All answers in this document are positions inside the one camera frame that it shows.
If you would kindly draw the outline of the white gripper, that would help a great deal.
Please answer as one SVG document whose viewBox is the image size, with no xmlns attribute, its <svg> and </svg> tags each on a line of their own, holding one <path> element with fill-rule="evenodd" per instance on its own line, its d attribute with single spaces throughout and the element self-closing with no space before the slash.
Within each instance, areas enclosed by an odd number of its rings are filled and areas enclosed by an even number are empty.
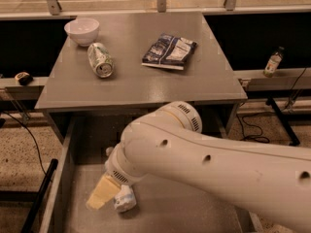
<svg viewBox="0 0 311 233">
<path fill-rule="evenodd" d="M 93 210 L 99 210 L 107 202 L 112 200 L 120 191 L 120 184 L 133 185 L 140 182 L 145 174 L 139 171 L 125 156 L 120 144 L 111 148 L 111 152 L 105 162 L 106 172 L 86 201 L 86 206 Z"/>
</svg>

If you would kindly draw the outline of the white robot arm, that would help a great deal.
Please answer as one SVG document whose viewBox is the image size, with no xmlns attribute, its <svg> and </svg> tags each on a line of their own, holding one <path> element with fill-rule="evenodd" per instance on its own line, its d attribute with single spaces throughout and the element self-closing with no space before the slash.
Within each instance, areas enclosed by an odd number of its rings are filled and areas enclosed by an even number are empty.
<svg viewBox="0 0 311 233">
<path fill-rule="evenodd" d="M 203 135 L 196 109 L 169 103 L 129 123 L 86 204 L 95 210 L 147 175 L 185 183 L 311 233 L 311 149 Z"/>
</svg>

